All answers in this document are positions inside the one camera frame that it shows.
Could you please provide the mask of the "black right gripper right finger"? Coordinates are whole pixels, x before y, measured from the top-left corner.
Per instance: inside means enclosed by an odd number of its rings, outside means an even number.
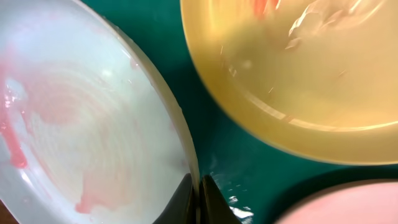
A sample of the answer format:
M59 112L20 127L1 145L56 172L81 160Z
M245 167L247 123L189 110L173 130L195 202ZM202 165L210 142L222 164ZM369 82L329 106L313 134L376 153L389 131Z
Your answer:
M200 223L241 224L210 175L200 182Z

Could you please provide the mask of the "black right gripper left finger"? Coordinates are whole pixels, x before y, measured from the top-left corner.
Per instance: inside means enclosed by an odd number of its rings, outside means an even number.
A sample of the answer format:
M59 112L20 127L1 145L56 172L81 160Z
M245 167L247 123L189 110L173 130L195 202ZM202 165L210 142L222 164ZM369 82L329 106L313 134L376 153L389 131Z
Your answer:
M186 174L164 211L153 224L196 224L196 203L192 177Z

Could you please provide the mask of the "light blue plate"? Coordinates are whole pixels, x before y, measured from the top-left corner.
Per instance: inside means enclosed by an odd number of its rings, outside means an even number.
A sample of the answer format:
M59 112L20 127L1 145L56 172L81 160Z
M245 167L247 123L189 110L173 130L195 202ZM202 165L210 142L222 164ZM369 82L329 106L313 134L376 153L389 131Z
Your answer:
M1 2L1 202L19 223L154 223L197 198L174 94L81 1Z

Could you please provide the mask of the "pink plate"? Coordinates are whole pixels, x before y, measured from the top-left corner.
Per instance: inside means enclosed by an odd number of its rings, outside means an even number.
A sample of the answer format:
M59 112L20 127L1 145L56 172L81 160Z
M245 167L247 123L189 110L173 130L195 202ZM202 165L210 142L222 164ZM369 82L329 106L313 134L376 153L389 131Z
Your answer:
M279 224L396 224L397 181L373 179L336 185L297 202Z

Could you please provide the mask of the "yellow plate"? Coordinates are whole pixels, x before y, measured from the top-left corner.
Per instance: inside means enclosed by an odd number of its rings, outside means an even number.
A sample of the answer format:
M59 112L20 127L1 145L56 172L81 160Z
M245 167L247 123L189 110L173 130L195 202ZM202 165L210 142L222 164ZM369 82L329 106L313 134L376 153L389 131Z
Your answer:
M397 162L397 0L180 7L201 80L245 130L316 161Z

